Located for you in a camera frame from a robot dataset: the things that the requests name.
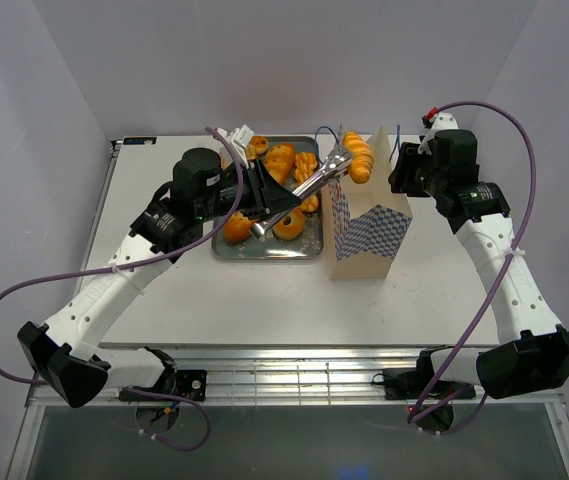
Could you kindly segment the blue checkered paper bag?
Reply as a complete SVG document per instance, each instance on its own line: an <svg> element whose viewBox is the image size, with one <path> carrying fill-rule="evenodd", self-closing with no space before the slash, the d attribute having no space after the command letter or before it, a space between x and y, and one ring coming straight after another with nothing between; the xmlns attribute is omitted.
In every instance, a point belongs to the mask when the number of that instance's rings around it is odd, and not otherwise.
<svg viewBox="0 0 569 480"><path fill-rule="evenodd" d="M369 181L356 184L345 173L321 192L331 280L386 278L413 219L406 197L388 184L396 156L388 132L381 127L366 143L375 157Z"/></svg>

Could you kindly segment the metal tongs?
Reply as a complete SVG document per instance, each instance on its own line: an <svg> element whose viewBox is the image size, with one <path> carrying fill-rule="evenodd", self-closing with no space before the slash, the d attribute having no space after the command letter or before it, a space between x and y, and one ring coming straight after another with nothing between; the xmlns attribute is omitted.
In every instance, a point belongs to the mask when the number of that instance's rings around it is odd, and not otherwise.
<svg viewBox="0 0 569 480"><path fill-rule="evenodd" d="M295 196L293 205L285 207L283 211L255 223L250 228L251 234L255 238L263 237L268 230L272 229L293 209L299 207L310 195L319 193L324 186L344 174L351 162L352 154L350 151L342 145L335 146L325 158L324 164L300 186L289 192Z"/></svg>

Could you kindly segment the long baguette bread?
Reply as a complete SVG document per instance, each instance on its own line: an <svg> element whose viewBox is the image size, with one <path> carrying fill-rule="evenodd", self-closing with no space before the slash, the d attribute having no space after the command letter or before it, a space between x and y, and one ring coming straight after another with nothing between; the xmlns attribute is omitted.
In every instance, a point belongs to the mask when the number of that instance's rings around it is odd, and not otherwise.
<svg viewBox="0 0 569 480"><path fill-rule="evenodd" d="M234 165L224 172L219 191L219 208L225 214L240 194L240 201L231 217L224 223L224 239L231 244L240 243L251 236L251 227L269 222L276 215L286 215L301 204L301 200L281 185L261 160L243 166L239 176Z"/></svg>

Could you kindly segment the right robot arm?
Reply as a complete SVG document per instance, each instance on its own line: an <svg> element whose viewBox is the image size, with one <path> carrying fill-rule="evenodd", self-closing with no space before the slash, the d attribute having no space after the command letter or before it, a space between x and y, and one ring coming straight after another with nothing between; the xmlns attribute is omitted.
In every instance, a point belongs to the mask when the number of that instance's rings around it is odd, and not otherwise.
<svg viewBox="0 0 569 480"><path fill-rule="evenodd" d="M428 397L452 382L479 385L493 399L557 389L569 377L569 330L546 303L515 247L500 187L479 178L478 142L469 130L440 130L405 142L389 176L392 192L430 197L469 255L490 299L498 346L438 347L420 353L407 379Z"/></svg>

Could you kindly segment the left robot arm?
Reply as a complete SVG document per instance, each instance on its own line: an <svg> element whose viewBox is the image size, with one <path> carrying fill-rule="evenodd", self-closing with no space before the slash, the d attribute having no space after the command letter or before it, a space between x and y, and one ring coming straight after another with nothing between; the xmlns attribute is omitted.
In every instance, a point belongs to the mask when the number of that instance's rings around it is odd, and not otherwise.
<svg viewBox="0 0 569 480"><path fill-rule="evenodd" d="M41 325L27 322L18 341L34 371L72 408L108 388L134 387L154 399L176 387L177 366L157 349L116 352L100 343L120 315L146 287L202 239L204 223L232 208L258 221L288 212L299 199L259 162L223 168L208 148L187 150L173 167L173 178L153 195L131 224L104 273Z"/></svg>

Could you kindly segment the ring donut bread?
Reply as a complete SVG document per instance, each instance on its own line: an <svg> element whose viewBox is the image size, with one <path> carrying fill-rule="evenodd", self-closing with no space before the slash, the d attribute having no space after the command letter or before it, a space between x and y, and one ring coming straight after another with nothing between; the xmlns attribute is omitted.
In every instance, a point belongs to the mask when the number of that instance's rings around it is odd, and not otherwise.
<svg viewBox="0 0 569 480"><path fill-rule="evenodd" d="M299 209L293 209L285 215L274 227L274 234L281 240L291 241L302 234L305 228L306 218Z"/></svg>

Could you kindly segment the striped croissant bread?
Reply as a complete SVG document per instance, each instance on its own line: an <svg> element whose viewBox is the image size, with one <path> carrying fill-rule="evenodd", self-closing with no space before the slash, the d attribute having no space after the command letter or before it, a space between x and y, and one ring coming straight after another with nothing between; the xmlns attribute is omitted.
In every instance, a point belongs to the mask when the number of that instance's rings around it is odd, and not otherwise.
<svg viewBox="0 0 569 480"><path fill-rule="evenodd" d="M348 175L355 184L369 181L375 156L371 146L353 131L344 134L342 145L351 153L352 161L348 167Z"/></svg>

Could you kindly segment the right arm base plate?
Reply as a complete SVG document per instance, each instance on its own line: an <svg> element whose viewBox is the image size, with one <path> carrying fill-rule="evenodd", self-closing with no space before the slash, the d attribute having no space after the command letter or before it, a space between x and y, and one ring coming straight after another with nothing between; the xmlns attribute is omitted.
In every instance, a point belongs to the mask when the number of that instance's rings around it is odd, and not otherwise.
<svg viewBox="0 0 569 480"><path fill-rule="evenodd" d="M386 400L416 400L428 381L420 379L414 369L385 368L377 372L371 378L371 385L381 387L384 390ZM473 386L466 384L439 380L428 398L441 400L453 393L461 391L459 399L470 400L476 397Z"/></svg>

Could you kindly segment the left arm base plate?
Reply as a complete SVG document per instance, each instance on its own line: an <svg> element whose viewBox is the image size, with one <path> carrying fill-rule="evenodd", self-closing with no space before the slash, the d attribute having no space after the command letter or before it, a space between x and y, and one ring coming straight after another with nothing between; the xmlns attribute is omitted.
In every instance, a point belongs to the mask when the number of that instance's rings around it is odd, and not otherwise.
<svg viewBox="0 0 569 480"><path fill-rule="evenodd" d="M203 402L206 398L208 372L202 369L178 369L163 374L153 387L129 387L118 399L124 402L162 401L176 396Z"/></svg>

